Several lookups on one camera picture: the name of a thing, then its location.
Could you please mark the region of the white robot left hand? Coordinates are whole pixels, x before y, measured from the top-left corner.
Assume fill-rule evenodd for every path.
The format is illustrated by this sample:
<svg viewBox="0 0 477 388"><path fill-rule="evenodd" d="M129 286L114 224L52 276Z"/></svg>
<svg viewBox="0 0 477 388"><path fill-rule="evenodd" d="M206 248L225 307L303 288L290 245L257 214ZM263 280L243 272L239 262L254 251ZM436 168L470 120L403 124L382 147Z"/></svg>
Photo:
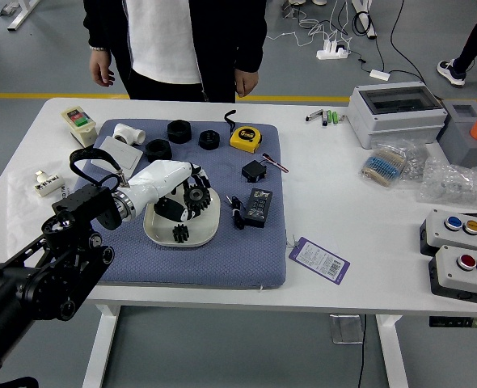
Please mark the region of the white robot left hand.
<svg viewBox="0 0 477 388"><path fill-rule="evenodd" d="M156 160L112 193L123 221L139 216L152 204L168 220L185 222L209 207L210 182L190 162Z"/></svg>

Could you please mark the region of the person's right hand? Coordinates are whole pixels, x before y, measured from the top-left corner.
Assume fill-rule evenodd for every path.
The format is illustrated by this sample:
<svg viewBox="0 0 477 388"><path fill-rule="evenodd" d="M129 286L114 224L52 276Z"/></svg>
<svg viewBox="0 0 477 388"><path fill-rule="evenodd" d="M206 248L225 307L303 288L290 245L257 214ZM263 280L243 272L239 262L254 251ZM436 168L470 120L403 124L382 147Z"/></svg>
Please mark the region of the person's right hand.
<svg viewBox="0 0 477 388"><path fill-rule="evenodd" d="M110 70L112 58L109 52L92 50L89 61L89 70L95 84L110 87L115 81L114 72Z"/></svg>

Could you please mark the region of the person's left hand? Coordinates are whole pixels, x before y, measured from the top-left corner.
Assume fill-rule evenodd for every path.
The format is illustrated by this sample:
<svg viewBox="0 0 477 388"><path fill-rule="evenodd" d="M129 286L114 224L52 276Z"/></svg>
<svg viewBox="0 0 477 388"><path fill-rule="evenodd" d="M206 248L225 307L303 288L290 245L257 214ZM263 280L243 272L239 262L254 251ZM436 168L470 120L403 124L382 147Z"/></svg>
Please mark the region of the person's left hand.
<svg viewBox="0 0 477 388"><path fill-rule="evenodd" d="M238 97L243 98L249 95L257 86L259 81L259 73L235 69L234 80L236 93Z"/></svg>

